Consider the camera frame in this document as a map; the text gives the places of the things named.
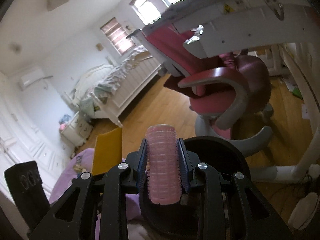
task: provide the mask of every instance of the green object on floor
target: green object on floor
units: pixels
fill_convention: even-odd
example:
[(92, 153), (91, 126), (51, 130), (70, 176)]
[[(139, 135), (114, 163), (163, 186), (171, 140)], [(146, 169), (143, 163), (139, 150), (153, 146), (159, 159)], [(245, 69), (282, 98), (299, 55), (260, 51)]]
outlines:
[(292, 94), (293, 94), (295, 97), (300, 98), (300, 99), (303, 100), (303, 97), (302, 97), (302, 95), (301, 95), (301, 92), (300, 92), (299, 88), (294, 88), (293, 91), (292, 91)]

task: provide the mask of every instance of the bed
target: bed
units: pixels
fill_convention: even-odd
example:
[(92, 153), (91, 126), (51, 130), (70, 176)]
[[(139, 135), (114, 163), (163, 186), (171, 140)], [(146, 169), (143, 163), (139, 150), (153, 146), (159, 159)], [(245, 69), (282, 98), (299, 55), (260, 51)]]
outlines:
[(119, 115), (151, 81), (159, 62), (143, 46), (118, 66), (100, 65), (84, 73), (68, 97), (90, 118), (108, 118), (122, 126)]

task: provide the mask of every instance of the desk hook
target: desk hook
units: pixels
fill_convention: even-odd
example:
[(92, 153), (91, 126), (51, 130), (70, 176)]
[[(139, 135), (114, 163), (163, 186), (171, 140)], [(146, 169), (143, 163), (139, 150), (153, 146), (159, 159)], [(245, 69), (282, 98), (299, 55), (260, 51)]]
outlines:
[(264, 0), (266, 5), (273, 11), (273, 13), (276, 15), (276, 17), (280, 20), (284, 20), (284, 11), (283, 11), (283, 5), (278, 2), (278, 0)]

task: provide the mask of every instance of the white nightstand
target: white nightstand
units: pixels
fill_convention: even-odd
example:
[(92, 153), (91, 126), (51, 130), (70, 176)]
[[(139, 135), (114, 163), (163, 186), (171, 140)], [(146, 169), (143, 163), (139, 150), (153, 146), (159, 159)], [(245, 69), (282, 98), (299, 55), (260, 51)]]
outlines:
[(79, 115), (79, 112), (77, 112), (68, 122), (61, 134), (72, 142), (74, 146), (79, 147), (87, 141), (92, 129), (93, 127)]

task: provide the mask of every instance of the white air conditioner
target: white air conditioner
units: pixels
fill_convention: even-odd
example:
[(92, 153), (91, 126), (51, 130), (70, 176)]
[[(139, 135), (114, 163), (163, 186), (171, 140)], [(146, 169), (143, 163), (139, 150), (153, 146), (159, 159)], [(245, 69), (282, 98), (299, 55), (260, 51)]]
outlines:
[(21, 87), (22, 90), (25, 90), (25, 88), (29, 85), (31, 85), (32, 83), (34, 83), (35, 81), (44, 78), (44, 73), (41, 69), (33, 69), (31, 72), (29, 72), (28, 74), (23, 75), (20, 79), (19, 79), (19, 85)]

